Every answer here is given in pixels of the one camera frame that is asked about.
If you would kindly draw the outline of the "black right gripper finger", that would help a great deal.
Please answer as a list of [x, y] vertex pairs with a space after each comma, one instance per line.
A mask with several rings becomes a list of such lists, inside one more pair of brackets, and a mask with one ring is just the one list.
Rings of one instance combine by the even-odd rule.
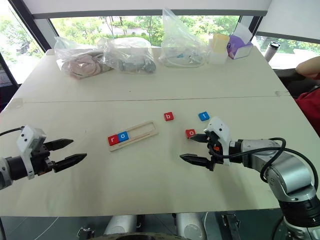
[[209, 137], [204, 133], [197, 133], [191, 136], [190, 139], [199, 143], [207, 143], [209, 141]]
[[185, 162], [188, 162], [192, 165], [205, 167], [210, 171], [213, 170], [213, 163], [210, 160], [208, 160], [206, 157], [201, 157], [191, 153], [181, 154], [179, 157]]

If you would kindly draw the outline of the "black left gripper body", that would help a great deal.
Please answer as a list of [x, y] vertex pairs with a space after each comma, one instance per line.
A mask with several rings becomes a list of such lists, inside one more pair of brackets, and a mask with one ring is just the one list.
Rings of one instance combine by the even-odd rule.
[[31, 164], [35, 175], [43, 175], [53, 170], [54, 164], [49, 159], [52, 150], [53, 145], [48, 142], [31, 152]]

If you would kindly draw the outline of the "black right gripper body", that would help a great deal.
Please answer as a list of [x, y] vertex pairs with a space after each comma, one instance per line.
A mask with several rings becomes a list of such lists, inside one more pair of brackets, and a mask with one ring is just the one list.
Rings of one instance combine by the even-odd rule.
[[221, 157], [223, 153], [223, 148], [221, 143], [219, 142], [219, 137], [213, 131], [207, 133], [208, 135], [208, 153], [210, 154], [210, 163], [208, 164], [208, 169], [210, 171], [214, 171], [216, 164], [223, 164], [223, 158]]

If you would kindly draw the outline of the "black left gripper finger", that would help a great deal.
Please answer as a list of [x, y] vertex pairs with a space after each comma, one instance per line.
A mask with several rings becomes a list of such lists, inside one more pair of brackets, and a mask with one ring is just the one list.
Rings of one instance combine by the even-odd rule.
[[86, 156], [86, 153], [79, 153], [68, 156], [61, 161], [55, 162], [52, 168], [55, 173], [58, 173], [80, 163]]
[[68, 146], [69, 144], [73, 143], [72, 139], [61, 138], [53, 141], [49, 141], [46, 143], [46, 148], [49, 151], [56, 151], [59, 149], [63, 149], [64, 147]]

